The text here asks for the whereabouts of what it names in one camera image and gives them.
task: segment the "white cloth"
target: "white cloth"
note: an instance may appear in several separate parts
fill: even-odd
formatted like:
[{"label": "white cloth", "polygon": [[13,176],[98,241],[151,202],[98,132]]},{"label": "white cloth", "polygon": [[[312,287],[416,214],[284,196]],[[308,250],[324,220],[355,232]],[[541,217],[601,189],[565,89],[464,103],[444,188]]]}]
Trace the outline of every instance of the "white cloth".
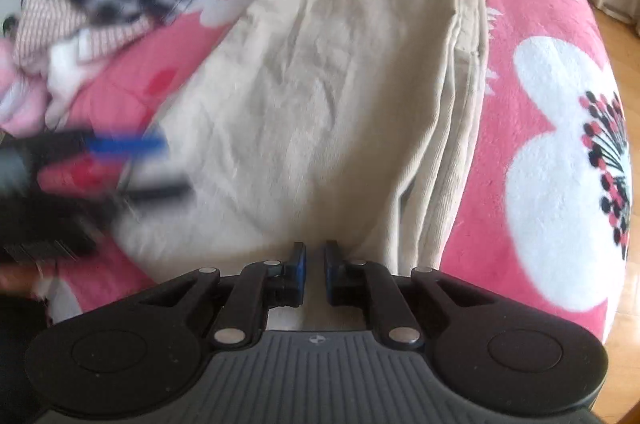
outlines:
[{"label": "white cloth", "polygon": [[317,253],[336,239],[393,274],[437,265],[487,39],[484,0],[255,0],[161,115],[170,161],[133,173],[186,171],[194,201],[125,220],[120,243],[156,280],[234,274],[295,240]]},{"label": "white cloth", "polygon": [[47,88],[51,94],[51,102],[45,112],[45,124],[55,129],[66,117],[80,88],[92,81],[109,63],[109,58],[96,59],[90,62],[78,61],[79,34],[57,41],[49,48],[49,69]]}]

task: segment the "bed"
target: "bed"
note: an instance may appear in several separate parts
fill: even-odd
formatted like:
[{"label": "bed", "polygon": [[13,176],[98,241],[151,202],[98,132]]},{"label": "bed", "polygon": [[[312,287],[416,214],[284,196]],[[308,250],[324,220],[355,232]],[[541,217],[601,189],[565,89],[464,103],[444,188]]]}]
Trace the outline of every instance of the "bed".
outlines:
[{"label": "bed", "polygon": [[[144,130],[251,2],[195,0],[119,54],[78,95],[68,123]],[[490,55],[478,144],[440,268],[605,339],[623,285],[631,174],[622,106],[593,14],[586,0],[486,4]],[[86,193],[116,185],[121,170],[80,159],[47,169],[40,183]],[[90,260],[62,264],[56,292],[66,309],[58,319],[151,285],[147,272],[113,241]]]}]

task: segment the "metal rivet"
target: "metal rivet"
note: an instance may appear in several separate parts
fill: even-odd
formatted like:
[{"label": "metal rivet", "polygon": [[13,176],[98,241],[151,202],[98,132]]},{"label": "metal rivet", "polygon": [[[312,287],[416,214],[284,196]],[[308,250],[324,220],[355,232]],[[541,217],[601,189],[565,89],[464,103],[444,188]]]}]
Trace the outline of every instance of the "metal rivet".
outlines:
[{"label": "metal rivet", "polygon": [[220,328],[213,338],[222,344],[238,344],[244,341],[245,333],[240,328]]},{"label": "metal rivet", "polygon": [[412,344],[420,339],[420,332],[415,328],[396,327],[389,332],[389,337],[396,343]]}]

